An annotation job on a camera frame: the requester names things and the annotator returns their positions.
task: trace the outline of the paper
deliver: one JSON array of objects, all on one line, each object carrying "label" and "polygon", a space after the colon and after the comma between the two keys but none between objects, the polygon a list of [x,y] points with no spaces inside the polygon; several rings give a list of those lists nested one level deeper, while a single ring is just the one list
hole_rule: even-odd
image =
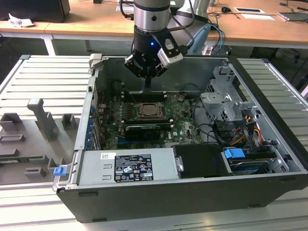
[{"label": "paper", "polygon": [[[120,6],[117,6],[116,11],[120,11]],[[123,11],[125,12],[134,12],[134,7],[132,6],[123,6]]]},{"label": "paper", "polygon": [[9,14],[10,19],[9,22],[14,26],[14,27],[25,27],[25,26],[34,26],[34,23],[30,19],[20,19],[12,16]]},{"label": "paper", "polygon": [[275,20],[268,15],[256,15],[256,14],[243,13],[242,16],[246,19]]}]

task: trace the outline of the computer case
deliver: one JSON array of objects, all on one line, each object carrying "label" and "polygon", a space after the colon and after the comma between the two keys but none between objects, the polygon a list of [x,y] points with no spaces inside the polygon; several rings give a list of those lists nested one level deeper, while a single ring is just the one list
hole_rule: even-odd
[{"label": "computer case", "polygon": [[68,0],[0,0],[0,19],[17,18],[62,23],[70,12]]}]

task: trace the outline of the green circuit board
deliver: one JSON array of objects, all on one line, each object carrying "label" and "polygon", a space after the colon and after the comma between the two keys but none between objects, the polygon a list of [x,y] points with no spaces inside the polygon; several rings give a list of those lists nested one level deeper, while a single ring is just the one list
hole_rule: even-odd
[{"label": "green circuit board", "polygon": [[[101,137],[103,140],[103,148],[106,150],[115,149],[143,149],[143,148],[165,148],[171,147],[175,144],[192,144],[202,143],[201,137],[196,130],[191,118],[191,105],[189,100],[181,100],[179,102],[180,94],[167,94],[167,98],[164,102],[132,102],[125,103],[120,97],[110,98],[109,106],[103,111],[103,115],[100,117],[101,124]],[[147,123],[146,116],[148,114],[141,114],[138,112],[138,107],[156,106],[160,109],[157,121],[154,123],[158,126],[165,126],[168,129],[162,129],[160,132],[160,138],[153,141],[127,141],[123,128],[125,126],[133,125],[152,125],[153,123]],[[145,120],[138,122],[135,121],[144,116]],[[123,123],[123,120],[129,122],[129,125]]]}]

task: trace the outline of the barcode sticker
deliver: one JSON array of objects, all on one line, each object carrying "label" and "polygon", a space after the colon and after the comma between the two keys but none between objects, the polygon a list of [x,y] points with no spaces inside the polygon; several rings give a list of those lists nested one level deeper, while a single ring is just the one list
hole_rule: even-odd
[{"label": "barcode sticker", "polygon": [[112,160],[115,159],[116,153],[101,153],[101,160]]}]

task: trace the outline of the black plastic cover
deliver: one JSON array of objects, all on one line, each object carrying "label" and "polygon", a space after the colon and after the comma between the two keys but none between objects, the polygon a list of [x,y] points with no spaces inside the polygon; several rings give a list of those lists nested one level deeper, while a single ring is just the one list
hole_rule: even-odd
[{"label": "black plastic cover", "polygon": [[180,178],[229,176],[223,161],[222,149],[209,144],[174,145],[176,157],[181,157],[184,171]]}]

